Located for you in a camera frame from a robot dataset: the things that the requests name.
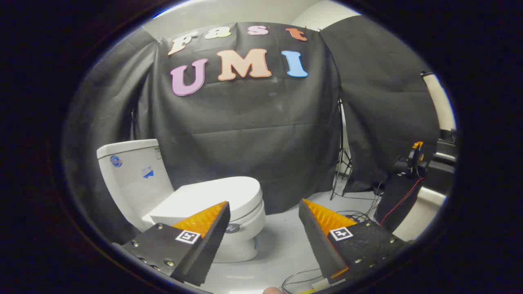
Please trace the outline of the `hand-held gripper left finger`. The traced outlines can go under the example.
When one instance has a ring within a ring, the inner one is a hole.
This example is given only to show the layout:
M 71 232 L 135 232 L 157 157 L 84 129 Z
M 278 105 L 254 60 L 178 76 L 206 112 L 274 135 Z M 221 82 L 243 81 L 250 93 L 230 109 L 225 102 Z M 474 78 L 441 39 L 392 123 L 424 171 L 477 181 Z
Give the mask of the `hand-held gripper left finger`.
M 139 262 L 179 282 L 200 286 L 217 254 L 230 221 L 222 201 L 175 225 L 156 223 L 122 249 Z

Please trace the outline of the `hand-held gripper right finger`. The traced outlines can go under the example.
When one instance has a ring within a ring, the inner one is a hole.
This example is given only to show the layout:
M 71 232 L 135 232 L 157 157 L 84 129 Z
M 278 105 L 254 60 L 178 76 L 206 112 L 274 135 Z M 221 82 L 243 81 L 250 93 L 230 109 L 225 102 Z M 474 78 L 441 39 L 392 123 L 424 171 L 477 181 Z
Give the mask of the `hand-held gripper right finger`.
M 356 222 L 307 199 L 299 203 L 299 219 L 321 274 L 332 283 L 361 282 L 409 245 L 376 222 Z

